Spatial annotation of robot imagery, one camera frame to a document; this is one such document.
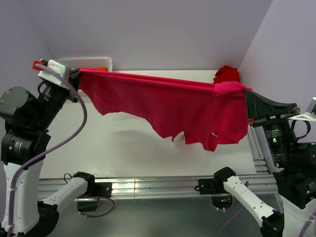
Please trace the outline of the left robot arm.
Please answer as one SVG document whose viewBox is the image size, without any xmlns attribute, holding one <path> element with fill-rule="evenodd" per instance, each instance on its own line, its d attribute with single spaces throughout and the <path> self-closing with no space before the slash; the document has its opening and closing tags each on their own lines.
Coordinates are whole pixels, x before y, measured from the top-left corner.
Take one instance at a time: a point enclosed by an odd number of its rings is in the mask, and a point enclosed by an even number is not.
<svg viewBox="0 0 316 237">
<path fill-rule="evenodd" d="M 13 87 L 0 98 L 0 116 L 5 121 L 1 142 L 7 194 L 0 234 L 3 237 L 45 237 L 57 225 L 60 214 L 78 197 L 96 192 L 92 174 L 77 172 L 51 197 L 38 200 L 40 171 L 49 149 L 48 127 L 67 100 L 76 102 L 82 74 L 72 70 L 69 83 L 74 90 L 47 80 L 35 97 L 23 87 Z"/>
</svg>

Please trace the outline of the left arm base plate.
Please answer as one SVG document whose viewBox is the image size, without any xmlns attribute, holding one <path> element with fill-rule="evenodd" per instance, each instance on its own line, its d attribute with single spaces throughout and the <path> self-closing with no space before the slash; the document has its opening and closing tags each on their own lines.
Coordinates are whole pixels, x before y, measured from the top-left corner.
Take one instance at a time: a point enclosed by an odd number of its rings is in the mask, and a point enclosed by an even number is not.
<svg viewBox="0 0 316 237">
<path fill-rule="evenodd" d="M 112 183 L 111 182 L 97 182 L 95 183 L 95 192 L 97 197 L 110 198 L 112 194 Z"/>
</svg>

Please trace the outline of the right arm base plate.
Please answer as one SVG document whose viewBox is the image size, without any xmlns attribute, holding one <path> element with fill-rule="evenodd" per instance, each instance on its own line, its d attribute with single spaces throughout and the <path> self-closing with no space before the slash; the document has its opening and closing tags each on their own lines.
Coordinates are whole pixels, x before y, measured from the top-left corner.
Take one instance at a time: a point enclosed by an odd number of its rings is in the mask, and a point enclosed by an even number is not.
<svg viewBox="0 0 316 237">
<path fill-rule="evenodd" d="M 217 194 L 217 187 L 214 178 L 198 179 L 198 185 L 194 190 L 199 192 L 200 195 Z"/>
</svg>

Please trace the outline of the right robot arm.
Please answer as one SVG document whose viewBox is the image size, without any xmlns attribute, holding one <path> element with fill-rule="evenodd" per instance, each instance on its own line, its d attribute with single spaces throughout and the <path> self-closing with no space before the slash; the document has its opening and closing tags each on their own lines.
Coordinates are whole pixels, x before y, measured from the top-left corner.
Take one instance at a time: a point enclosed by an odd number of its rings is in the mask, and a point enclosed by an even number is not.
<svg viewBox="0 0 316 237">
<path fill-rule="evenodd" d="M 304 143 L 294 132 L 303 121 L 307 130 L 316 119 L 312 100 L 302 113 L 295 104 L 272 101 L 245 91 L 248 122 L 263 128 L 274 166 L 273 174 L 283 211 L 261 201 L 229 167 L 214 174 L 214 188 L 228 192 L 257 221 L 264 237 L 313 237 L 316 234 L 316 145 Z"/>
</svg>

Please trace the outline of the pink t shirt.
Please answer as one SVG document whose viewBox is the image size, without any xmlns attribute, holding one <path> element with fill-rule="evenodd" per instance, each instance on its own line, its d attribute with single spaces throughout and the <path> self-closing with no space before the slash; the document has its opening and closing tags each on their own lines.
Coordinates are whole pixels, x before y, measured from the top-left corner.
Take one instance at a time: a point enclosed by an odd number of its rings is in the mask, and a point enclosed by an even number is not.
<svg viewBox="0 0 316 237">
<path fill-rule="evenodd" d="M 96 110 L 145 119 L 162 138 L 184 134 L 207 151 L 237 144 L 248 133 L 247 88 L 236 81 L 209 83 L 82 68 L 79 87 Z"/>
</svg>

